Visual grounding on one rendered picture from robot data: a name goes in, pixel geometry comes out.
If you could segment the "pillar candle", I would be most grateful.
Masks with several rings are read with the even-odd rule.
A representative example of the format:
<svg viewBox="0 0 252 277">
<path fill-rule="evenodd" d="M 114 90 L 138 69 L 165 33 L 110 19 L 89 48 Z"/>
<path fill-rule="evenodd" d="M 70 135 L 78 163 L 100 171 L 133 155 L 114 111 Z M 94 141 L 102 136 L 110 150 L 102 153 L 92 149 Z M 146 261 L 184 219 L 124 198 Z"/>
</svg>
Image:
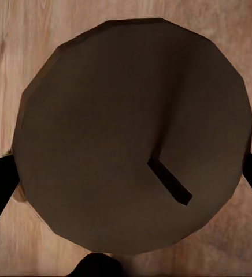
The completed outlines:
<svg viewBox="0 0 252 277">
<path fill-rule="evenodd" d="M 139 255 L 205 227 L 251 151 L 241 75 L 163 18 L 107 20 L 58 46 L 21 94 L 11 150 L 51 230 Z"/>
<path fill-rule="evenodd" d="M 6 153 L 4 153 L 3 156 L 10 156 L 13 154 L 13 151 L 10 149 L 9 151 L 7 151 Z M 24 196 L 23 190 L 22 190 L 22 186 L 21 183 L 19 182 L 16 189 L 13 192 L 13 199 L 17 200 L 18 203 L 24 203 L 27 202 L 27 199 Z"/>
</svg>

